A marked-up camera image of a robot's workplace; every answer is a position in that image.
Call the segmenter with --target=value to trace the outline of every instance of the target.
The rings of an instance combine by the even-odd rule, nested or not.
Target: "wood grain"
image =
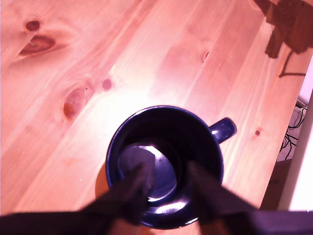
[[[223,185],[260,206],[313,51],[289,56],[294,44],[283,43],[270,58],[275,25],[256,1],[3,2],[2,214],[75,210],[106,191],[115,130],[157,104],[208,125],[232,118]],[[302,12],[313,16],[309,4]],[[297,75],[280,77],[284,66]],[[200,234],[197,223],[145,232]]]

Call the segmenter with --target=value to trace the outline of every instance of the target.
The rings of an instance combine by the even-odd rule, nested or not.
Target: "wood knot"
[[[35,53],[49,50],[55,45],[55,41],[49,37],[43,35],[35,35],[23,50],[20,51],[19,55],[32,55]]]
[[[26,24],[26,29],[29,31],[36,31],[40,27],[39,21],[30,21]]]
[[[85,89],[75,89],[70,94],[64,102],[63,112],[64,115],[71,119],[77,116],[83,109],[85,105]]]
[[[204,55],[204,57],[203,57],[203,62],[206,60],[206,58],[207,58],[207,56],[209,55],[209,51]]]
[[[105,91],[110,90],[111,87],[112,87],[112,81],[111,81],[111,79],[105,79],[105,80],[102,82],[102,88],[103,88]]]

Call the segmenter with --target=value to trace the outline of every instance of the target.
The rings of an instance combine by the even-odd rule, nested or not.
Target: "dark blue mug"
[[[196,161],[220,183],[223,157],[219,147],[237,129],[223,118],[208,127],[188,110],[174,106],[154,106],[130,116],[114,134],[107,152],[106,176],[109,187],[122,180],[127,171],[144,161],[136,151],[155,156],[154,189],[142,224],[172,229],[196,221],[188,187],[187,162]],[[127,163],[124,156],[131,156]]]

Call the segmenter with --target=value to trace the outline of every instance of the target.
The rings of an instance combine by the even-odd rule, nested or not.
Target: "mug rim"
[[[119,134],[119,132],[121,131],[121,129],[131,120],[133,119],[134,117],[138,116],[138,115],[141,115],[142,113],[144,112],[147,112],[149,110],[153,110],[153,109],[171,109],[171,110],[177,110],[177,111],[181,111],[189,116],[191,116],[192,118],[194,118],[195,120],[197,120],[198,122],[200,122],[202,124],[203,127],[206,128],[206,130],[211,134],[211,136],[213,137],[214,139],[214,143],[215,143],[215,146],[217,148],[217,151],[219,153],[219,158],[220,158],[220,163],[221,163],[221,176],[220,176],[220,184],[223,182],[223,177],[224,177],[224,161],[223,161],[223,155],[222,155],[222,151],[221,151],[221,148],[220,148],[220,145],[217,141],[217,139],[215,138],[215,136],[212,134],[212,131],[211,129],[209,128],[209,126],[199,117],[197,116],[196,114],[186,110],[186,109],[183,109],[183,108],[180,108],[180,107],[177,107],[177,106],[171,106],[171,105],[155,105],[155,106],[150,106],[150,107],[147,107],[147,108],[144,108],[144,109],[141,109],[137,112],[135,112],[134,114],[132,114],[131,116],[129,116],[119,127],[118,129],[116,130],[116,132],[114,133],[114,135],[112,136],[112,139],[110,141],[110,144],[109,144],[109,147],[108,147],[108,150],[107,150],[107,154],[106,154],[106,161],[105,161],[105,169],[106,169],[106,179],[107,179],[107,183],[108,183],[108,186],[109,188],[111,188],[113,186],[112,182],[111,182],[111,177],[109,175],[109,168],[110,168],[110,163],[109,163],[109,159],[111,157],[111,152],[112,152],[112,146],[113,146],[113,143],[117,137],[117,135]],[[173,227],[164,227],[164,228],[160,228],[160,227],[155,227],[153,225],[150,225],[150,224],[147,224],[145,222],[141,222],[143,225],[145,226],[148,226],[148,227],[151,227],[151,228],[156,228],[156,229],[174,229],[174,228],[179,228],[179,227],[182,227],[182,226],[186,226],[186,225],[189,225],[195,221],[197,221],[198,218],[194,218],[190,221],[187,221],[185,222],[184,224],[181,224],[181,225],[175,225]]]

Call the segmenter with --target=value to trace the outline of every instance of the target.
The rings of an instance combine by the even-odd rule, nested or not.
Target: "mug handle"
[[[220,144],[235,135],[237,132],[237,127],[229,117],[225,117],[210,126],[210,130],[213,136],[216,138],[217,142]]]

